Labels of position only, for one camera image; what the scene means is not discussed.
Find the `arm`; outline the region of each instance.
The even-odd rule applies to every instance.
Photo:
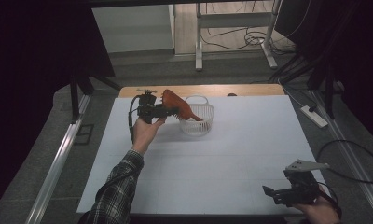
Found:
[[[158,119],[154,124],[146,124],[142,119],[136,120],[132,150],[113,168],[107,183],[120,179],[104,188],[103,193],[98,195],[87,223],[129,223],[137,179],[144,166],[143,155],[164,121],[165,119]]]

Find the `black curtain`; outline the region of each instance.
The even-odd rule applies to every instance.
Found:
[[[114,75],[90,7],[0,0],[0,199],[71,75]]]
[[[343,101],[373,135],[373,0],[361,1],[331,65],[345,87]]]

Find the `gray floor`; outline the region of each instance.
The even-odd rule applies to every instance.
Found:
[[[279,65],[286,63],[290,56],[277,56]],[[111,78],[121,86],[142,85],[188,85],[188,84],[245,84],[261,83],[268,80],[270,70],[261,51],[231,54],[206,54],[203,71],[194,70],[191,55],[172,56],[166,51],[139,52],[112,55],[116,77]],[[290,85],[306,91],[308,76],[293,80]],[[76,208],[88,179],[96,151],[100,145],[112,103],[118,92],[92,80],[96,89],[90,99],[82,134],[76,138],[61,177],[53,192],[41,223],[77,223],[80,215]],[[311,101],[296,91],[290,91],[303,105]],[[61,144],[71,118],[69,88],[64,87],[54,95],[54,106],[48,121],[37,138],[30,155],[19,170],[7,192],[0,201],[0,223],[23,223],[41,188],[46,173]],[[311,146],[312,152],[333,139],[328,129],[319,129],[307,119],[294,103],[301,126]],[[373,137],[342,103],[340,96],[334,97],[336,121],[353,140],[373,152]],[[91,133],[91,138],[83,133]],[[373,175],[373,161],[364,153],[358,153],[361,163]],[[350,174],[346,162],[335,146],[329,148],[322,157],[333,168]],[[359,184],[323,172],[326,183],[337,193],[343,208],[344,223],[373,223],[373,210],[361,191]]]

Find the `power strip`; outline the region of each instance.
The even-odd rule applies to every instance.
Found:
[[[305,114],[309,119],[311,119],[315,124],[317,124],[318,127],[324,128],[326,125],[328,125],[328,123],[323,118],[321,118],[314,111],[310,112],[309,109],[310,108],[309,108],[308,105],[305,105],[305,106],[300,108],[300,110],[303,112],[303,114]]]

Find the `metal frame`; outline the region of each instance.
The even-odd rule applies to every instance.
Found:
[[[50,197],[52,196],[53,190],[55,190],[56,184],[58,183],[59,176],[62,173],[62,168],[67,160],[68,153],[73,145],[78,129],[82,123],[83,116],[85,114],[86,108],[90,101],[89,95],[82,96],[81,102],[79,104],[79,116],[75,123],[70,124],[68,130],[62,140],[59,147],[58,153],[53,160],[52,165],[49,168],[47,177],[39,190],[37,197],[35,198],[35,203],[29,216],[26,219],[26,224],[30,223],[40,223],[42,217],[47,209]]]
[[[277,63],[270,52],[269,42],[273,33],[274,24],[277,20],[281,0],[275,1],[271,12],[260,13],[242,13],[242,14],[214,14],[201,15],[200,3],[196,4],[197,14],[197,36],[196,36],[196,70],[203,69],[202,61],[202,46],[201,46],[201,29],[202,28],[224,28],[224,27],[262,27],[268,26],[268,31],[265,36],[265,41],[261,44],[261,48],[265,53],[271,69],[277,69]]]
[[[321,115],[324,116],[325,119],[328,121],[328,125],[330,128],[329,130],[331,131],[332,136],[335,139],[346,139],[336,121],[334,119],[331,119],[325,112],[325,109],[323,107],[324,102],[319,92],[311,91],[311,95],[317,102],[317,108],[320,110]],[[350,144],[341,144],[340,151],[355,177],[365,180],[370,179],[368,173],[364,169],[364,166],[361,164],[361,162],[358,160],[358,157],[352,151],[352,146]],[[359,183],[359,185],[373,209],[373,184]]]

